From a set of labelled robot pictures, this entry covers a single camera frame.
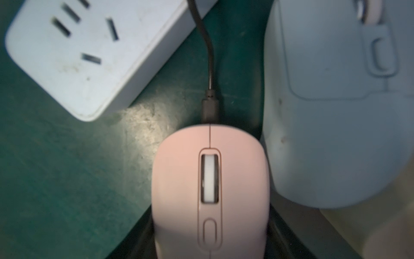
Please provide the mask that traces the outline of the white power strip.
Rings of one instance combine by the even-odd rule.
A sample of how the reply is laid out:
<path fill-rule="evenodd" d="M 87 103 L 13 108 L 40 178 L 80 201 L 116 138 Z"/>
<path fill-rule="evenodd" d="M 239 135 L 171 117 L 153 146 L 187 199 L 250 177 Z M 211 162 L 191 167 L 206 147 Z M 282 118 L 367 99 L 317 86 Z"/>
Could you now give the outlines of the white power strip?
<path fill-rule="evenodd" d="M 125 109 L 194 30 L 186 1 L 25 1 L 11 59 L 72 116 Z"/>

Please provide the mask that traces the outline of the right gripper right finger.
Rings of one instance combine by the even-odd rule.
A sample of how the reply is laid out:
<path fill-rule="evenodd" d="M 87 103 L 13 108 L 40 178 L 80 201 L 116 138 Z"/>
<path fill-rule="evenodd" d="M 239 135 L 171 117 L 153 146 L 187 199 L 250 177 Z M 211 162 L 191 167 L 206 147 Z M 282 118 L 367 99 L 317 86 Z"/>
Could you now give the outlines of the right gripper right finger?
<path fill-rule="evenodd" d="M 267 258 L 316 259 L 272 205 L 270 205 L 267 225 Z"/>

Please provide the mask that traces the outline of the pink wireless mouse front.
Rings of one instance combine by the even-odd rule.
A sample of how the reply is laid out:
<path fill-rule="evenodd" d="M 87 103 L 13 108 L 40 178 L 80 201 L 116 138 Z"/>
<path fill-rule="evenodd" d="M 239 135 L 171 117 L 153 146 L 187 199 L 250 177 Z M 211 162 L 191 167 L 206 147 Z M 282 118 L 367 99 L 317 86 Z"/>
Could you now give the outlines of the pink wireless mouse front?
<path fill-rule="evenodd" d="M 267 157 L 252 135 L 205 124 L 160 144 L 152 171 L 158 258 L 262 259 L 269 212 Z"/>

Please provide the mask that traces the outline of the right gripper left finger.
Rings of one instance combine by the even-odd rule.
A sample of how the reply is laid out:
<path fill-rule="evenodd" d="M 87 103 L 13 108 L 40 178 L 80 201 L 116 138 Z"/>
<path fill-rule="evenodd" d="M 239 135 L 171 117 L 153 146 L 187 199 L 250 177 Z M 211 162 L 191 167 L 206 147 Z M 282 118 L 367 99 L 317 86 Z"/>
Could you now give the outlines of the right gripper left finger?
<path fill-rule="evenodd" d="M 119 245 L 106 259 L 154 259 L 155 231 L 149 207 Z"/>

